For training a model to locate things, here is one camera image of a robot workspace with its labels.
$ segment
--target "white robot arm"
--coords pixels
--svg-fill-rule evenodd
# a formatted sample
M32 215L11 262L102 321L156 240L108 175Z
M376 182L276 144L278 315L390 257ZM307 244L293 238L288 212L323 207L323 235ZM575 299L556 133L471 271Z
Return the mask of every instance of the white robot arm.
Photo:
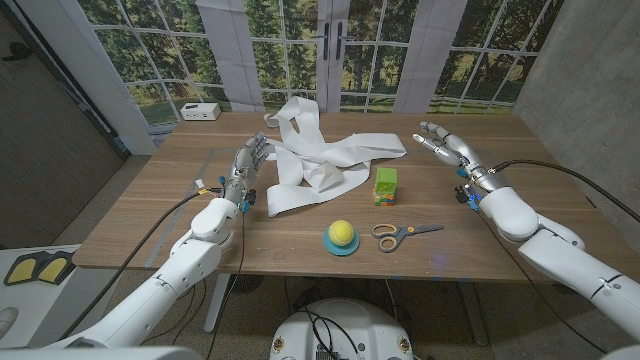
M442 127L421 123L434 136L413 138L442 162L458 166L470 179L465 193L492 219L500 235L514 243L535 269L575 290L640 341L640 284L586 253L582 239L570 229L540 215L487 170L473 149Z
M259 132L238 150L221 197L196 215L191 230L171 248L169 259L146 282L89 329L44 349L139 345L191 286L211 274L233 238L231 225L255 201L249 190L266 155Z

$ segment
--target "gray carpet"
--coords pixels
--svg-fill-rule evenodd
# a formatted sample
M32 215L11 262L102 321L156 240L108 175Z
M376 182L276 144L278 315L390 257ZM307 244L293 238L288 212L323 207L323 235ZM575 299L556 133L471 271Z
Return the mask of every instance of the gray carpet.
M55 244L81 243L91 229L106 214L122 191L144 166L148 157L133 156L105 185L85 210L69 225ZM112 309L141 284L151 272L127 271L109 303ZM314 282L305 278L287 278L290 300L293 302ZM145 345L176 345L190 347L205 357L212 335L203 331L204 319L215 274L204 284L196 285L193 295L178 300L154 329L153 338ZM391 311L388 294L381 280L323 280L317 287L317 297L361 297ZM528 285L480 283L476 285L487 330L488 347L474 345L465 309L455 283L431 281L391 281L396 303L411 316L414 352L422 360L435 359L598 359L601 354L569 330L537 297ZM578 331L607 350L635 342L619 327L582 297L562 294L553 286L540 286L542 293L560 316ZM189 307L191 297L193 304ZM211 359L266 359L272 336L287 317L283 278L265 277L254 292L233 293L223 313Z

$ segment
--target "scissor blade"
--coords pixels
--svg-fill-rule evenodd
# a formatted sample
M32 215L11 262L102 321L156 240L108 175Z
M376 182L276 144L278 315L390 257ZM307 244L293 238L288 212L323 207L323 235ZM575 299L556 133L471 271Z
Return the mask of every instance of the scissor blade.
M419 234L419 233L423 233L423 232L437 231L437 230L442 230L442 229L444 229L444 226L442 226L442 225L416 226L416 228L413 231L413 233L414 234Z

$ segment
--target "wooden table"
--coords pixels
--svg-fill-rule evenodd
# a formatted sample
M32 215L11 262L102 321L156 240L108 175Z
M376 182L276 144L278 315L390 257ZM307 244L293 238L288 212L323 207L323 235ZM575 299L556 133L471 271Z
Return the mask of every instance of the wooden table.
M277 183L278 177L275 162L267 162L254 185L258 192L256 205L245 215L246 253L242 272L526 281L477 214L454 198L454 187L465 180L411 139L419 130L420 121L440 124L461 136L487 165L508 159L555 162L522 120L514 116L322 114L320 128L327 142L341 140L354 132L392 132L398 134L408 153L400 159L373 161L369 180L334 200L287 211L274 218L267 217L266 190ZM185 197L195 179L202 178L206 185L217 186L218 177L228 175L236 150L258 130L279 139L279 130L268 128L262 114L256 113L223 113L215 122L179 124L85 240L74 262L86 268L120 266L153 223ZM373 205L371 191L378 166L398 170L393 207ZM568 175L524 165L511 166L503 173L536 211L580 235L589 253L640 281L638 256ZM149 269L157 269L168 258L171 245L189 230L191 219L209 200L208 196L197 197L184 211L169 217L129 267L141 269L146 264ZM360 233L360 247L348 257L333 256L322 245L324 230L338 219L350 221ZM382 253L370 234L371 227L378 223L442 224L445 228L409 237L395 252ZM221 272L238 270L240 225L238 221L235 240L218 267ZM549 281L517 254L517 245L505 243L532 279ZM154 249L159 249L157 256L152 255Z

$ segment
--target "blue dish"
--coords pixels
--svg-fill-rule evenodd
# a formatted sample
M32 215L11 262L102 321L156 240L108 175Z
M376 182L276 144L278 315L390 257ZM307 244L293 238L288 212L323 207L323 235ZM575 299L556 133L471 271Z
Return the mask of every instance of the blue dish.
M356 251L358 245L360 245L360 236L358 236L356 229L353 229L353 240L345 246L338 246L329 239L329 228L327 228L322 236L322 242L324 243L324 247L333 255L347 256Z

